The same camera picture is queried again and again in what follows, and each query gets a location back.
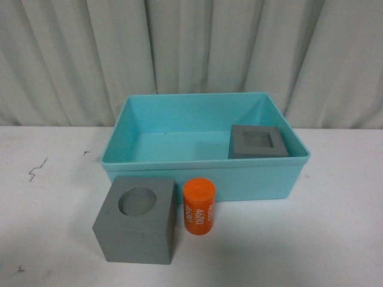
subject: curtain fold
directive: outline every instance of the curtain fold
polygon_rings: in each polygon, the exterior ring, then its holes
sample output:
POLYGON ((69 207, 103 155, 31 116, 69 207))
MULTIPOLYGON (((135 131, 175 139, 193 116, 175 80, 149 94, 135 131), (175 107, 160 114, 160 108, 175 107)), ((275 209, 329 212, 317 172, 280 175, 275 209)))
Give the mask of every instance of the curtain fold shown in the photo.
POLYGON ((131 94, 268 93, 383 128, 383 1, 0 1, 0 124, 112 126, 131 94))

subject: orange cylinder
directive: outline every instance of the orange cylinder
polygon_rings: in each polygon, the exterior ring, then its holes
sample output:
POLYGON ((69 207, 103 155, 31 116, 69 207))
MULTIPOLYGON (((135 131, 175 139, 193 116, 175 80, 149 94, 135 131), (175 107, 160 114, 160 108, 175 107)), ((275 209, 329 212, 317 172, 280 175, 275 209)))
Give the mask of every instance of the orange cylinder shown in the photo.
POLYGON ((206 178, 193 178, 184 185, 184 221, 187 231, 203 235, 214 219, 215 186, 206 178))

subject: plastic bin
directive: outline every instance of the plastic bin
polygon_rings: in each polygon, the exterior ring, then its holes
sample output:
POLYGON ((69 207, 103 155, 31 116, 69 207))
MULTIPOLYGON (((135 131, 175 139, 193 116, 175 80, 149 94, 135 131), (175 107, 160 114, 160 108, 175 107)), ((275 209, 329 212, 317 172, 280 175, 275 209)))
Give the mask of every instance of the plastic bin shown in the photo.
POLYGON ((203 177, 216 201, 286 198, 309 151, 265 93, 129 96, 101 164, 117 176, 203 177), (289 157, 228 159, 232 124, 277 126, 289 157))

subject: table surface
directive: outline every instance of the table surface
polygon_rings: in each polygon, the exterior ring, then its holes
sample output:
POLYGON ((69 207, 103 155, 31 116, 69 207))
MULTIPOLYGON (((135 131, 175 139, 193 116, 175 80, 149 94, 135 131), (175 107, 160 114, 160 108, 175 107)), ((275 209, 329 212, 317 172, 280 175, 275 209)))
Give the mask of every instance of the table surface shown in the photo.
POLYGON ((112 128, 0 127, 1 286, 383 286, 383 130, 309 130, 283 200, 216 203, 171 265, 106 262, 92 225, 112 128))

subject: circular hole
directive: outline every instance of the circular hole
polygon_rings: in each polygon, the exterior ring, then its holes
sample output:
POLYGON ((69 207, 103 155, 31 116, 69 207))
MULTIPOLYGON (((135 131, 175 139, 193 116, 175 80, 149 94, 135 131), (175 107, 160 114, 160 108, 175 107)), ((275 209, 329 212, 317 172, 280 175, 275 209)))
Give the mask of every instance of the circular hole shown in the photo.
POLYGON ((146 187, 135 187, 126 191, 118 201, 120 212, 129 216, 140 216, 156 204, 156 194, 146 187))

